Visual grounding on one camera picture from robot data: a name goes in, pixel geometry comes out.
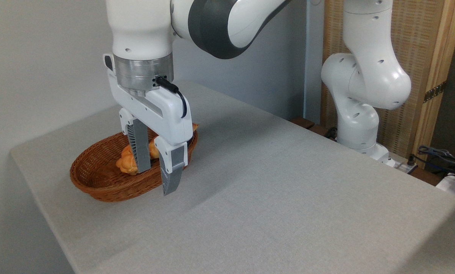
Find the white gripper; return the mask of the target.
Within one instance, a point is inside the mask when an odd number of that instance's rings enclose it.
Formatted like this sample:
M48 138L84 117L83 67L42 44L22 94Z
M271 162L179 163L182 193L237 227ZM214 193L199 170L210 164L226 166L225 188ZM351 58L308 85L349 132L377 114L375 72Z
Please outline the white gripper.
M139 173L151 168L148 127L159 136L164 195L177 190L188 165L187 141L193 136L187 99L173 80L173 55L153 60L128 60L104 54L111 93L119 111L123 135L128 137Z

